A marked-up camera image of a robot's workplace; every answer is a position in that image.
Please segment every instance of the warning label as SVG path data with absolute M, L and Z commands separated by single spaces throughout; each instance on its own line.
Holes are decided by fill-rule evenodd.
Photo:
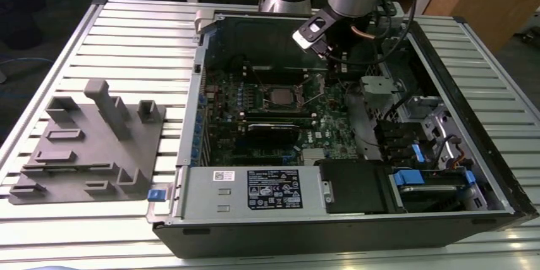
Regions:
M 298 170 L 249 171 L 247 206 L 251 210 L 303 208 Z

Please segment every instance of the floor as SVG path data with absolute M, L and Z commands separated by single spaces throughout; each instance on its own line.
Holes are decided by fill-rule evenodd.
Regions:
M 5 58 L 39 57 L 55 60 L 69 41 L 93 0 L 47 0 L 47 8 L 35 14 L 45 32 L 43 43 L 26 51 L 10 50 L 0 43 L 0 62 Z M 203 0 L 210 3 L 257 4 L 258 0 Z M 319 7 L 325 0 L 317 0 Z M 514 38 L 497 54 L 533 102 L 540 107 L 540 49 Z M 2 72 L 9 81 L 0 84 L 0 144 L 47 75 L 50 64 L 42 61 L 18 61 L 5 64 Z

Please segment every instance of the aluminum table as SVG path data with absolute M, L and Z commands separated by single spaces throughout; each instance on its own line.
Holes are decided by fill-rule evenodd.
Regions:
M 47 125 L 53 96 L 83 94 L 106 78 L 125 103 L 154 99 L 167 106 L 154 183 L 174 180 L 201 8 L 254 6 L 109 0 L 93 4 L 57 64 L 0 149 L 0 269 L 538 269 L 540 219 L 478 234 L 441 249 L 262 258 L 179 259 L 151 230 L 149 202 L 14 206 L 11 185 Z M 540 114 L 467 24 L 422 16 L 419 23 L 535 205 L 540 204 Z M 169 204 L 155 205 L 167 214 Z

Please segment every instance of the barcode sticker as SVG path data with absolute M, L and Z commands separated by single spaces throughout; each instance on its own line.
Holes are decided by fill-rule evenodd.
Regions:
M 214 171 L 214 181 L 235 181 L 235 171 Z

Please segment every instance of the blue tab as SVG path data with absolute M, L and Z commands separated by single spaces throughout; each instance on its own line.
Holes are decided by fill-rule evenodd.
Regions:
M 426 184 L 421 170 L 402 170 L 394 176 L 398 186 Z
M 466 178 L 467 178 L 467 182 L 470 183 L 470 185 L 477 183 L 477 178 L 475 178 L 475 174 L 473 174 L 473 171 L 466 171 Z
M 147 200 L 150 202 L 165 202 L 167 200 L 167 190 L 150 190 Z
M 417 159 L 419 160 L 419 162 L 422 162 L 422 163 L 426 162 L 425 155 L 422 154 L 422 151 L 421 151 L 421 146 L 418 144 L 414 144 L 413 149 L 415 150 Z

